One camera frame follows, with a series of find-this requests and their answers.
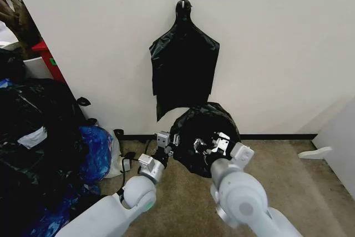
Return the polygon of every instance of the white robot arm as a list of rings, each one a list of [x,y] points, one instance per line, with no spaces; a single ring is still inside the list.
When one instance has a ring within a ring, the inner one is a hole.
[[[138,159],[140,176],[130,178],[124,185],[123,200],[118,193],[105,196],[64,226],[56,237],[122,236],[133,220],[154,205],[155,185],[161,179],[167,160],[165,146],[158,146],[153,157],[142,154]]]
[[[228,137],[222,133],[220,136],[216,146],[223,150]],[[302,236],[281,212],[268,207],[262,185],[243,171],[253,155],[252,149],[236,143],[231,160],[220,158],[213,162],[211,194],[218,215],[232,228],[247,224],[259,237]]]

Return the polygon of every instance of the black trash bag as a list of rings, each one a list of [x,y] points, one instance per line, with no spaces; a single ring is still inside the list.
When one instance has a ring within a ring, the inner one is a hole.
[[[205,143],[206,149],[213,147],[212,137],[215,133],[223,132],[230,137],[231,142],[226,149],[226,155],[211,153],[205,155],[197,153],[194,142],[197,138]],[[177,118],[170,129],[170,136],[179,135],[179,145],[171,144],[174,159],[183,164],[190,172],[199,176],[210,178],[211,165],[218,158],[231,159],[230,152],[235,143],[240,142],[240,135],[231,115],[218,103],[208,102],[190,108]]]
[[[172,28],[149,48],[157,120],[174,108],[205,104],[212,90],[220,45],[193,24],[190,2],[182,2]]]
[[[79,166],[88,147],[79,126],[85,118],[69,88],[51,79],[0,88],[0,99],[0,206],[6,217],[0,228],[17,236],[40,210],[55,212],[68,185],[83,187]],[[36,146],[17,142],[40,127],[47,138]]]
[[[22,58],[12,51],[0,48],[0,80],[9,78],[13,83],[21,83],[25,74]]]

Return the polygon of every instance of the carpet floor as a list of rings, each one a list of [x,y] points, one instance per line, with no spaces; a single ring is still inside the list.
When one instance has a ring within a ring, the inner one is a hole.
[[[355,201],[324,160],[299,159],[297,153],[313,150],[310,141],[246,140],[255,155],[245,171],[264,186],[269,206],[283,212],[307,236],[355,236]],[[152,154],[156,142],[149,145]],[[123,153],[143,153],[145,144],[122,141]],[[127,173],[137,174],[138,164]],[[102,194],[113,194],[122,177],[100,182]],[[127,230],[127,237],[143,236],[255,236],[247,226],[234,230],[215,212],[210,195],[211,179],[189,173],[170,159],[157,185],[157,201]]]

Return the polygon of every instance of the black baseboard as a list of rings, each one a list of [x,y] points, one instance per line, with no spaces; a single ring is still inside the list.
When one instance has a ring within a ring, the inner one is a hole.
[[[317,134],[241,134],[242,140],[312,140]],[[121,135],[119,140],[155,140],[154,134]]]
[[[313,140],[317,134],[241,134],[242,140]]]

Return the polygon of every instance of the cable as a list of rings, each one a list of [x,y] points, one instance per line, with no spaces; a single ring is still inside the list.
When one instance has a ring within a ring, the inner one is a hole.
[[[144,149],[144,154],[147,153],[147,151],[148,151],[148,146],[149,146],[150,142],[151,142],[151,140],[148,140],[148,141],[147,141],[147,144],[146,144],[145,149]],[[121,185],[121,188],[117,191],[117,194],[120,195],[120,201],[121,201],[121,203],[122,203],[122,201],[124,200],[124,197],[123,197],[123,187],[124,187],[124,185],[125,185],[125,183],[126,183],[126,171],[125,171],[125,169],[124,169],[124,160],[125,160],[125,159],[129,159],[129,160],[132,160],[132,161],[138,161],[137,158],[130,158],[130,157],[127,157],[127,155],[128,155],[128,153],[127,153],[126,156],[122,159],[122,185]]]
[[[146,152],[148,151],[148,146],[150,144],[151,140],[148,140],[144,149],[144,154],[146,154]]]

